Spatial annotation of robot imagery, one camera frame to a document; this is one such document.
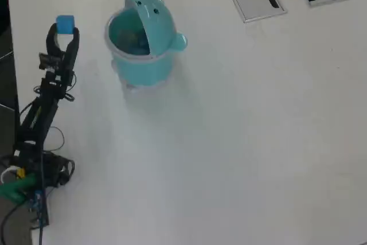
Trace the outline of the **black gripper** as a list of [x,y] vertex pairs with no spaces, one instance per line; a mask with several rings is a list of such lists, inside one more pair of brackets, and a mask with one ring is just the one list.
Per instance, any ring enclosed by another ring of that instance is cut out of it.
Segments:
[[57,43],[57,24],[51,25],[46,37],[48,55],[40,55],[40,69],[46,72],[41,80],[40,95],[63,99],[72,84],[72,70],[79,50],[80,33],[73,28],[73,39],[64,52]]

